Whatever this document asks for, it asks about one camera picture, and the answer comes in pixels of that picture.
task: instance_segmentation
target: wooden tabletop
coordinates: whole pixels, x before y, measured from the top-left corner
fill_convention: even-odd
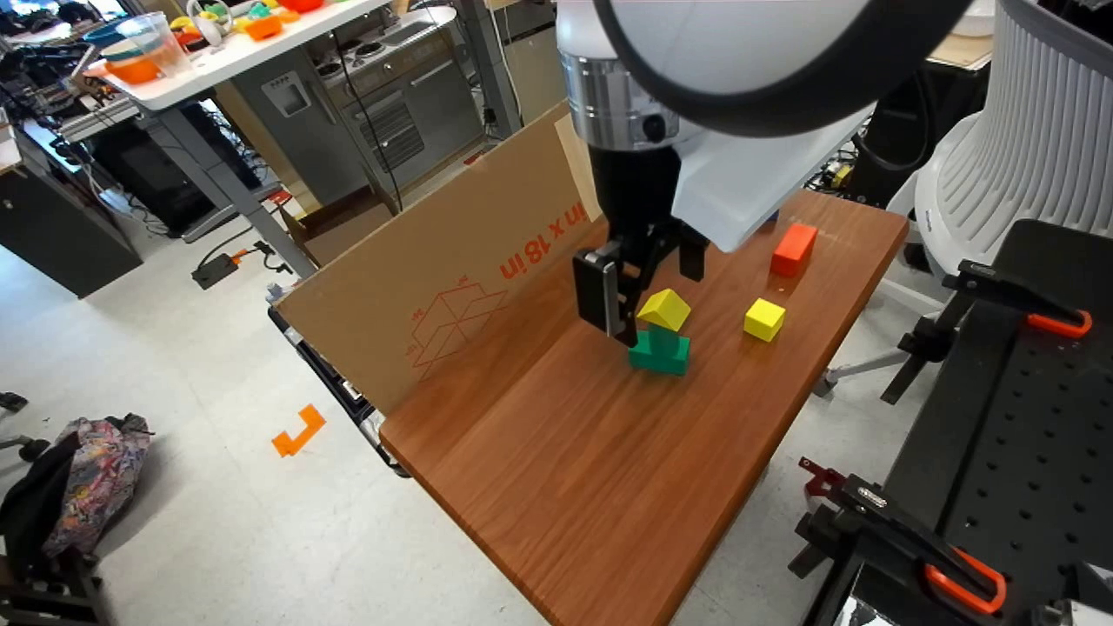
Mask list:
[[[822,231],[801,283],[768,279],[786,224]],[[633,371],[575,313],[557,264],[419,384],[383,438],[426,492],[554,622],[667,618],[742,510],[815,379],[864,307],[905,218],[797,196],[776,232],[656,290],[693,302],[686,379]],[[742,337],[781,302],[776,343]]]
[[[990,52],[995,52],[990,35],[950,35],[939,40],[927,62],[976,74],[990,62]]]

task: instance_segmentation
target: red handle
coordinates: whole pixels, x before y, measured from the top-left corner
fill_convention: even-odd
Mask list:
[[[1080,317],[1080,324],[1063,324],[1063,321],[1053,321],[1053,317],[1030,313],[1027,324],[1037,327],[1041,334],[1053,334],[1053,337],[1063,337],[1063,339],[1080,339],[1092,330],[1092,313],[1077,309],[1077,317]]]
[[[1002,570],[980,564],[976,555],[964,554],[964,549],[953,549],[976,578],[990,581],[995,585],[995,593],[990,599],[976,599],[970,588],[950,581],[943,570],[935,570],[931,564],[926,564],[926,578],[927,585],[947,593],[950,603],[956,603],[961,610],[965,613],[976,613],[976,617],[995,617],[1006,610],[1006,599],[1009,599],[1009,581]]]

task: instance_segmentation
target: yellow block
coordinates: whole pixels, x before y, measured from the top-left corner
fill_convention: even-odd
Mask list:
[[[786,309],[768,302],[768,300],[755,300],[751,309],[745,313],[745,334],[773,343],[778,327],[786,324]]]
[[[677,334],[686,327],[687,313],[693,313],[693,307],[677,293],[662,290],[636,309],[636,321]]]

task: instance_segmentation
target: workbench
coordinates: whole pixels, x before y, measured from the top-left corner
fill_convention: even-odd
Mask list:
[[[110,87],[118,87],[142,108],[139,126],[153,135],[153,144],[158,144],[164,154],[205,190],[205,197],[211,197],[216,211],[205,214],[205,224],[216,226],[240,211],[301,279],[315,266],[264,211],[260,196],[266,190],[251,190],[202,138],[202,132],[182,116],[182,105],[380,7],[386,7],[386,0],[324,3],[320,11],[284,23],[280,35],[266,40],[228,35],[221,45],[187,57],[178,74],[158,77],[153,84],[126,84],[106,77]]]
[[[1108,264],[1113,240],[1014,224],[995,272],[1087,309],[1092,334],[1059,339],[1021,327],[1019,309],[972,302],[884,483],[906,516],[1009,578],[995,622],[1030,622],[1059,599],[1063,567],[1113,564]],[[853,546],[808,622],[832,622],[853,588],[893,622],[964,622],[905,570],[906,555]]]
[[[768,276],[790,224],[816,226],[803,279]],[[383,423],[390,453],[554,622],[664,622],[755,491],[839,339],[905,240],[905,218],[797,196],[707,279],[662,264],[693,302],[693,371],[648,377],[575,313],[557,262]],[[758,297],[776,343],[742,334]]]

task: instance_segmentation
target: table leg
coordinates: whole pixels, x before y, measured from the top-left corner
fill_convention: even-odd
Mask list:
[[[199,226],[219,226],[228,214],[242,214],[284,264],[308,279],[315,264],[287,240],[287,232],[266,214],[256,190],[251,190],[234,167],[202,138],[202,132],[182,116],[182,108],[142,116],[150,138],[219,204]]]
[[[481,89],[488,101],[488,119],[497,135],[510,135],[520,126],[510,77],[500,59],[500,37],[493,31],[489,11],[481,0],[456,3],[458,23],[464,31],[470,57],[481,74]]]

